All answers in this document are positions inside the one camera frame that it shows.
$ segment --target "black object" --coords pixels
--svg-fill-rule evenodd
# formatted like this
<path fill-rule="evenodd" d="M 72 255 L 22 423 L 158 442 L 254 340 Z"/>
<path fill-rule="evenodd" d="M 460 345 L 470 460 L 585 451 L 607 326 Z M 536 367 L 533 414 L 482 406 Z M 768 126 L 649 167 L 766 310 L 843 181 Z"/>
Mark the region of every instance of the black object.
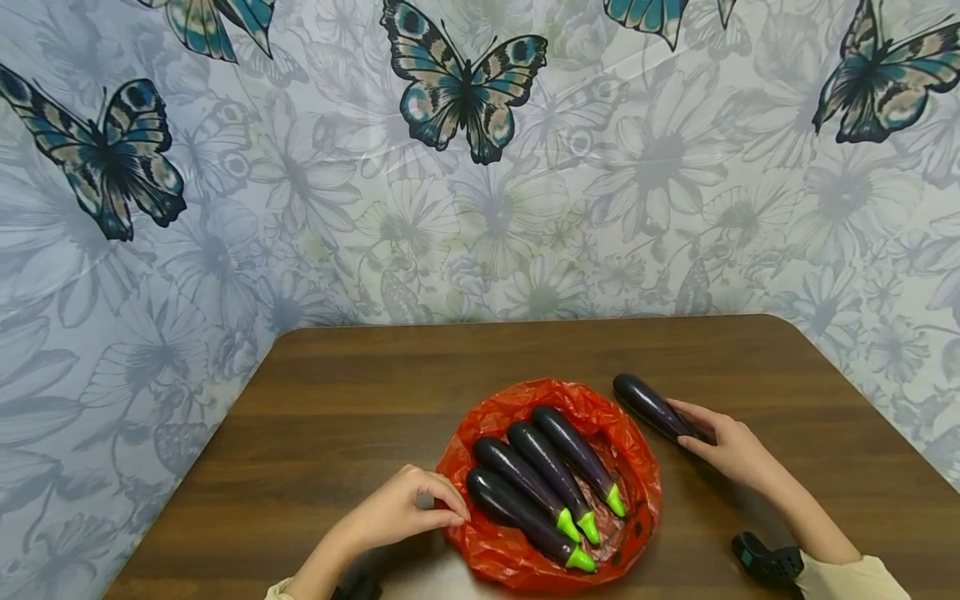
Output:
<path fill-rule="evenodd" d="M 530 422 L 546 435 L 567 460 L 580 471 L 587 483 L 604 499 L 613 512 L 624 517 L 627 514 L 620 498 L 620 489 L 600 462 L 590 444 L 584 440 L 577 428 L 564 415 L 552 406 L 538 406 L 530 414 Z"/>
<path fill-rule="evenodd" d="M 680 436 L 700 437 L 663 396 L 636 375 L 623 372 L 614 377 L 613 391 L 621 404 L 669 440 L 676 442 Z"/>
<path fill-rule="evenodd" d="M 797 576 L 804 571 L 804 560 L 797 546 L 771 550 L 757 536 L 745 531 L 733 538 L 731 547 L 747 573 L 766 586 L 793 588 Z"/>
<path fill-rule="evenodd" d="M 361 574 L 349 590 L 337 586 L 330 600 L 379 600 L 383 590 L 376 580 L 367 574 Z"/>
<path fill-rule="evenodd" d="M 570 509 L 574 522 L 587 535 L 590 543 L 600 543 L 593 509 L 587 504 L 580 485 L 564 462 L 560 451 L 541 432 L 523 421 L 507 427 L 507 440 L 510 441 L 510 446 L 543 476 L 543 480 L 553 488 L 566 508 Z"/>
<path fill-rule="evenodd" d="M 572 540 L 580 541 L 580 532 L 573 524 L 570 511 L 540 474 L 512 448 L 497 438 L 483 436 L 473 443 L 473 458 L 544 509 L 555 527 Z"/>
<path fill-rule="evenodd" d="M 527 541 L 554 563 L 592 573 L 596 564 L 576 543 L 499 475 L 483 468 L 467 474 L 467 492 L 484 511 L 523 532 Z"/>

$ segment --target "blue butterfly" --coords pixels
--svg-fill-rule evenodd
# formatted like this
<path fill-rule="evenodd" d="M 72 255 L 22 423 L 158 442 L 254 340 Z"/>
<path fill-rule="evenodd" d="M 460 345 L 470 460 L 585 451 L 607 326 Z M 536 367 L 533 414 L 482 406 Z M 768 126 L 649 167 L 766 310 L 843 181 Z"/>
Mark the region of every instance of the blue butterfly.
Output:
<path fill-rule="evenodd" d="M 219 12 L 247 32 L 264 54 L 270 54 L 267 39 L 275 0 L 139 0 L 157 9 L 167 7 L 167 23 L 187 50 L 216 60 L 237 62 Z"/>
<path fill-rule="evenodd" d="M 666 40 L 670 50 L 677 49 L 680 19 L 688 0 L 603 0 L 607 16 L 626 27 L 645 34 L 657 34 Z M 717 0 L 720 22 L 727 29 L 736 0 Z"/>
<path fill-rule="evenodd" d="M 34 135 L 40 152 L 66 175 L 80 208 L 107 239 L 133 239 L 127 201 L 162 228 L 186 209 L 183 177 L 161 153 L 170 148 L 163 100 L 153 82 L 117 89 L 103 125 L 86 123 L 0 64 L 0 95 Z"/>
<path fill-rule="evenodd" d="M 820 92 L 817 133 L 842 109 L 838 143 L 882 142 L 917 122 L 929 91 L 944 93 L 960 81 L 960 22 L 896 47 L 893 39 L 882 39 L 873 3 L 860 0 L 840 49 L 843 60 Z"/>
<path fill-rule="evenodd" d="M 403 0 L 383 0 L 380 24 L 391 44 L 390 65 L 412 82 L 400 98 L 410 136 L 442 151 L 459 126 L 467 130 L 473 162 L 497 162 L 514 137 L 510 107 L 526 104 L 534 77 L 546 65 L 546 39 L 508 39 L 473 65 Z"/>

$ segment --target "black handle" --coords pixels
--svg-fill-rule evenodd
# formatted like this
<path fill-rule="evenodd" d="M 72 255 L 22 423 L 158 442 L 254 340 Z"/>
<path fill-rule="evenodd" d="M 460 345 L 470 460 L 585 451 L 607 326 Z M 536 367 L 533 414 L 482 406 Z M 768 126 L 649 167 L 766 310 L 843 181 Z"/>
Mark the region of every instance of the black handle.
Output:
<path fill-rule="evenodd" d="M 379 600 L 383 590 L 376 580 L 365 573 L 361 573 L 357 581 L 349 589 L 344 591 L 339 586 L 333 590 L 333 598 L 330 600 Z"/>
<path fill-rule="evenodd" d="M 731 547 L 747 573 L 766 586 L 793 588 L 797 576 L 804 571 L 804 561 L 797 546 L 771 550 L 757 536 L 745 531 L 733 538 Z"/>

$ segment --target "right hand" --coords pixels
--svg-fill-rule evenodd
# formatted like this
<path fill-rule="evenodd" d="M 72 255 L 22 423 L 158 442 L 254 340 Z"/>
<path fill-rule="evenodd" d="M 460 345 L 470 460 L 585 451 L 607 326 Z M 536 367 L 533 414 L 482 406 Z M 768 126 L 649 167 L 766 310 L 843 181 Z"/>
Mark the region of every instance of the right hand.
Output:
<path fill-rule="evenodd" d="M 419 509 L 417 496 L 424 493 L 449 508 Z M 446 477 L 407 465 L 334 528 L 336 537 L 349 540 L 350 550 L 360 553 L 469 520 L 467 503 Z"/>
<path fill-rule="evenodd" d="M 711 445 L 696 438 L 681 436 L 678 439 L 680 445 L 733 481 L 764 494 L 789 481 L 790 474 L 786 468 L 746 424 L 689 402 L 674 399 L 667 402 L 691 425 L 716 441 L 716 445 Z"/>

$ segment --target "floral wallpaper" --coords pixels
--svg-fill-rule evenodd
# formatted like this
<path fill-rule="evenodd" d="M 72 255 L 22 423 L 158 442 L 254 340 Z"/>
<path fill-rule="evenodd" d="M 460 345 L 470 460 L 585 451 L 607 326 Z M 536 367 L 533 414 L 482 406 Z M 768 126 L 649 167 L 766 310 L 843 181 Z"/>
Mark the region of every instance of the floral wallpaper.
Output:
<path fill-rule="evenodd" d="M 99 597 L 305 326 L 772 313 L 960 488 L 956 12 L 0 2 L 0 598 Z"/>

